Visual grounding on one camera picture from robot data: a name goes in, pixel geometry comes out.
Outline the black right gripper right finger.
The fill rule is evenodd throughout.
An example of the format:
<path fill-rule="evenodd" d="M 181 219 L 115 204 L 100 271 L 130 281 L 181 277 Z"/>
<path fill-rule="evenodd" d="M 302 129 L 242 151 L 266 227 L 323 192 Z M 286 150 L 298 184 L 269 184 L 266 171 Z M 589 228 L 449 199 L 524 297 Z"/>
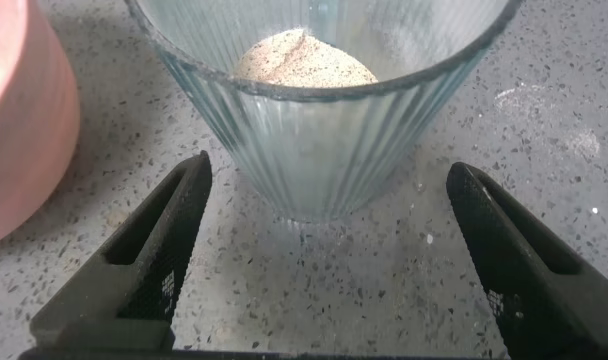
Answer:
<path fill-rule="evenodd" d="M 608 359 L 608 279 L 480 169 L 446 189 L 509 356 Z"/>

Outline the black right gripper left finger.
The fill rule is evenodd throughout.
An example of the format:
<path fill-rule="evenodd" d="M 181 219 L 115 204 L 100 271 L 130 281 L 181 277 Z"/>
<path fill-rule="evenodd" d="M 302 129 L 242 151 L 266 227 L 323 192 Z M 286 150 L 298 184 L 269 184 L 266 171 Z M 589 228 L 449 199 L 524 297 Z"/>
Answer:
<path fill-rule="evenodd" d="M 171 323 L 211 187 L 207 152 L 176 165 L 35 314 L 36 342 L 93 320 Z"/>

